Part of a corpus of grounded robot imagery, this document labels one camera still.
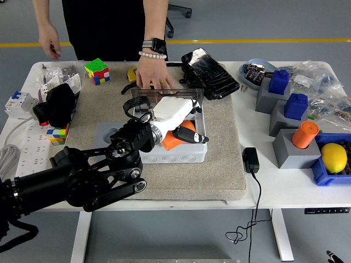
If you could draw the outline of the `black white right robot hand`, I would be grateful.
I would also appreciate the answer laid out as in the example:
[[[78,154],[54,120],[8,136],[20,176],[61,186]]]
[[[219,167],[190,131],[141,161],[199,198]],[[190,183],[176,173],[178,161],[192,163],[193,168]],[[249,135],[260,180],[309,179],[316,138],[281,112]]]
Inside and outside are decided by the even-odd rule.
[[[329,263],[343,263],[343,260],[341,260],[336,254],[334,254],[333,252],[327,250],[326,254],[328,255],[329,259],[328,262]]]

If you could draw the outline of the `person's left hand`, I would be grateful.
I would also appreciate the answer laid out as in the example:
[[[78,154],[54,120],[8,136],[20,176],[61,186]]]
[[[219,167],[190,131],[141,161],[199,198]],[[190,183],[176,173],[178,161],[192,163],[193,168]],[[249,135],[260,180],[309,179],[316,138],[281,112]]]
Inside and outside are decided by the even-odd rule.
[[[150,84],[155,89],[176,88],[164,59],[142,56],[138,62],[136,77],[137,86],[142,89],[149,89]]]

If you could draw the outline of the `person's right hand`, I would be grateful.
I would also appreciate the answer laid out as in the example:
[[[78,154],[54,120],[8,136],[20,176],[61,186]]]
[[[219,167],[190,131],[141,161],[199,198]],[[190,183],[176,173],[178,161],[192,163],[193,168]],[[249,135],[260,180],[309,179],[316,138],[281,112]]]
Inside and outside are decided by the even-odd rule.
[[[61,57],[61,47],[56,28],[49,22],[46,24],[39,24],[38,30],[39,43],[45,54],[53,60],[59,60]]]

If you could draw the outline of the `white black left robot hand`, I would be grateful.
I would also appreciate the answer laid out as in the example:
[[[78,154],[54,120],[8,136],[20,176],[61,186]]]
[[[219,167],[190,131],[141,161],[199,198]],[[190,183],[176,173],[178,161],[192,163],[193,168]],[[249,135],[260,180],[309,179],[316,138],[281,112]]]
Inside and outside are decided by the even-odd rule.
[[[197,100],[171,96],[162,98],[151,110],[150,126],[155,144],[164,141],[168,131],[171,131],[175,138],[191,144],[209,142],[208,137],[181,126],[193,111],[202,111]]]

